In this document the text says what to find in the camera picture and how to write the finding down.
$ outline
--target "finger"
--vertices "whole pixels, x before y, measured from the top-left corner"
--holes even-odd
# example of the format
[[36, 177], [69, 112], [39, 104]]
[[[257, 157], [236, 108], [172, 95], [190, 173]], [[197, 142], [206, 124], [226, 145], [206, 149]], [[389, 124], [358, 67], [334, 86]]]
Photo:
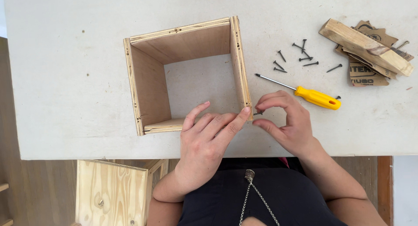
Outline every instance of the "finger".
[[193, 108], [185, 117], [181, 132], [188, 131], [190, 128], [192, 128], [197, 115], [199, 115], [199, 113], [207, 109], [209, 106], [210, 102], [206, 101], [205, 103], [201, 103]]
[[196, 124], [193, 126], [193, 129], [196, 133], [200, 133], [202, 132], [203, 129], [205, 129], [205, 127], [217, 116], [219, 116], [219, 113], [205, 113], [203, 114], [203, 116], [200, 118], [200, 120], [198, 122], [196, 122]]
[[254, 106], [256, 109], [258, 109], [258, 105], [261, 104], [262, 102], [264, 102], [265, 100], [268, 100], [270, 98], [274, 98], [274, 97], [283, 97], [288, 95], [288, 93], [286, 91], [283, 90], [279, 90], [276, 91], [274, 93], [269, 93], [269, 94], [265, 94], [263, 96], [261, 96], [261, 98], [258, 100], [257, 104]]
[[266, 110], [270, 107], [282, 107], [290, 118], [296, 117], [298, 114], [301, 114], [300, 104], [289, 96], [284, 97], [274, 97], [265, 100], [261, 104], [258, 105], [258, 109]]
[[272, 121], [266, 119], [258, 119], [253, 121], [254, 126], [259, 126], [268, 132], [278, 142], [284, 140], [285, 134]]
[[230, 122], [214, 139], [225, 144], [231, 142], [233, 137], [240, 131], [250, 115], [250, 108], [244, 107], [238, 116]]
[[225, 113], [216, 116], [206, 127], [202, 130], [201, 135], [207, 140], [212, 140], [219, 131], [222, 130], [229, 122], [237, 117], [237, 113]]

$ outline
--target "black shirt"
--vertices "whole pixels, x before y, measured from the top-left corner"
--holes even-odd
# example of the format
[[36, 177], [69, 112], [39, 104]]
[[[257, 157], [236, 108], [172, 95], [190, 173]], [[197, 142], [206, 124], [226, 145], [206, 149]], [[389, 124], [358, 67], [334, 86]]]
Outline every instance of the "black shirt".
[[[241, 166], [239, 160], [223, 159], [211, 180], [185, 196], [179, 226], [237, 226], [249, 182], [244, 178], [247, 168], [231, 169], [244, 166], [253, 166], [249, 168], [255, 172], [253, 185], [281, 226], [347, 226], [328, 209], [321, 193], [303, 171], [300, 173], [297, 168], [291, 170], [280, 161], [269, 158], [262, 159], [261, 163]], [[274, 165], [277, 167], [259, 168]], [[267, 226], [276, 226], [273, 217], [252, 187], [243, 219], [249, 216], [259, 219]]]

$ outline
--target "hand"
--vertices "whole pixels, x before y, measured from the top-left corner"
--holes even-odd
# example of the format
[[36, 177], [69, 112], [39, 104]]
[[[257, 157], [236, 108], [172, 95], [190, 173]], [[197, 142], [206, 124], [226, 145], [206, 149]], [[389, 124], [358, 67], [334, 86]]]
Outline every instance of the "hand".
[[175, 179], [179, 192], [184, 195], [213, 177], [228, 144], [242, 129], [250, 114], [249, 107], [243, 108], [239, 114], [205, 113], [193, 125], [197, 115], [209, 106], [207, 101], [195, 107], [186, 116], [180, 133], [180, 161], [175, 167]]
[[286, 113], [286, 126], [277, 127], [266, 119], [253, 121], [253, 125], [267, 131], [280, 145], [291, 154], [308, 157], [313, 151], [321, 148], [318, 140], [312, 136], [309, 112], [290, 94], [283, 90], [263, 95], [257, 102], [257, 111], [264, 111], [271, 107], [282, 107]]

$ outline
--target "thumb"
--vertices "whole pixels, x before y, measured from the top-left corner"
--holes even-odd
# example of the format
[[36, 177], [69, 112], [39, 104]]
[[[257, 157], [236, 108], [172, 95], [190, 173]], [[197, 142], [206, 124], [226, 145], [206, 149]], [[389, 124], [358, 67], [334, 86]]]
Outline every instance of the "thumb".
[[253, 121], [253, 125], [261, 127], [277, 141], [285, 139], [285, 134], [272, 121], [266, 119], [258, 119]]

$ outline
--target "yellow screwdriver handle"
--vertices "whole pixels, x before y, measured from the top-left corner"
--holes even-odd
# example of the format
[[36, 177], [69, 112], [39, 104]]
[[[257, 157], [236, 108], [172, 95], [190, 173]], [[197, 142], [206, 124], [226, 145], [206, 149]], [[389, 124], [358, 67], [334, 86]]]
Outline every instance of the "yellow screwdriver handle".
[[308, 102], [332, 110], [337, 110], [341, 106], [341, 102], [339, 100], [316, 90], [307, 90], [302, 86], [298, 86], [296, 88], [295, 95], [303, 97]]

